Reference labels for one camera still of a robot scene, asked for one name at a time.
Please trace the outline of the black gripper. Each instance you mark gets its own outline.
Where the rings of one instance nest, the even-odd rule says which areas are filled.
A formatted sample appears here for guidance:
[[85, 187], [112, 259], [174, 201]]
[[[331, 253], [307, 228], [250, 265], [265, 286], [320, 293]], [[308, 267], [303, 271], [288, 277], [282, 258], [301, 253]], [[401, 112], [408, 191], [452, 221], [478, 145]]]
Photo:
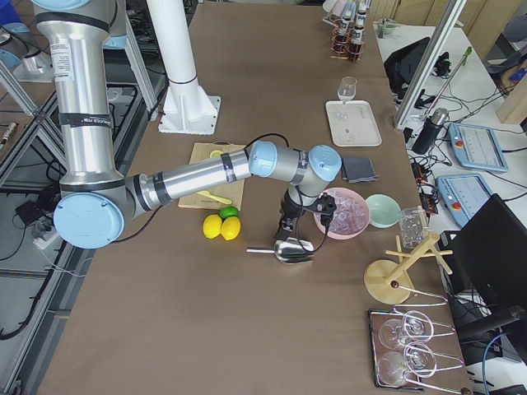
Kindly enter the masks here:
[[274, 239], [288, 239], [296, 223], [296, 218], [304, 214], [301, 191], [298, 186], [293, 186], [294, 193], [287, 190], [281, 200], [281, 217], [279, 219], [277, 230], [273, 236]]

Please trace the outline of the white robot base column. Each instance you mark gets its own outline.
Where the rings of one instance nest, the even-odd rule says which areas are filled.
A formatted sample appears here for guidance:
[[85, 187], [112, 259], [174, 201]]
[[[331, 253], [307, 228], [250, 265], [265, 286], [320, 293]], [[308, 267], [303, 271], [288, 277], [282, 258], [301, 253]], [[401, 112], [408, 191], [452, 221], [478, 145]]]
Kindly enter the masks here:
[[159, 131], [213, 135], [221, 98], [199, 85], [183, 3], [152, 0], [147, 6], [169, 82]]

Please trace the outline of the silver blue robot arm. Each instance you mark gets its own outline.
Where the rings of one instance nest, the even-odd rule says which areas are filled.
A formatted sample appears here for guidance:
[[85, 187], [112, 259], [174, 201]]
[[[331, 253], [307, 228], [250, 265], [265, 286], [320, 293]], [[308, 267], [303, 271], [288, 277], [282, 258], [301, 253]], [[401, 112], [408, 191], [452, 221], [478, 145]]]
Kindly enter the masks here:
[[118, 242], [126, 223], [175, 199], [258, 175], [288, 183], [276, 237], [286, 239], [305, 212], [333, 219], [326, 192], [340, 171], [331, 147], [309, 151], [255, 141], [241, 150], [152, 175], [123, 176], [114, 163], [104, 45], [121, 38], [121, 1], [37, 1], [35, 19], [48, 39], [63, 134], [66, 173], [54, 210], [60, 236], [82, 249]]

